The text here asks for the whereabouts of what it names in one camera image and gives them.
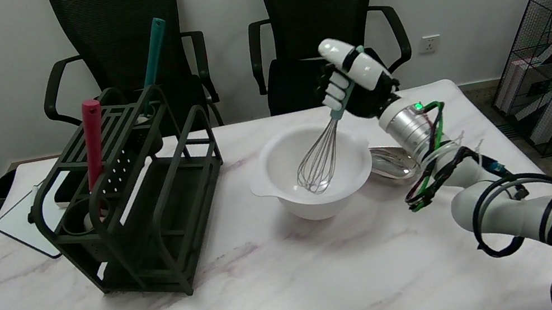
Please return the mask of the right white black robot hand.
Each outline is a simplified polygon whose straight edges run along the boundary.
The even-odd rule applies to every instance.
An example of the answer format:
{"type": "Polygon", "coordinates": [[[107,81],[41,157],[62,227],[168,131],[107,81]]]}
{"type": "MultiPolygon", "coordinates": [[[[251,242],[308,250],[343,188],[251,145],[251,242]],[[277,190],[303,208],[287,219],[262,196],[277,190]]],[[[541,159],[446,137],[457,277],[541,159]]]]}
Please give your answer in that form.
{"type": "Polygon", "coordinates": [[[329,37],[318,48],[326,63],[319,91],[331,117],[340,119],[345,111],[360,118],[379,117],[398,99],[397,80],[363,46],[329,37]]]}

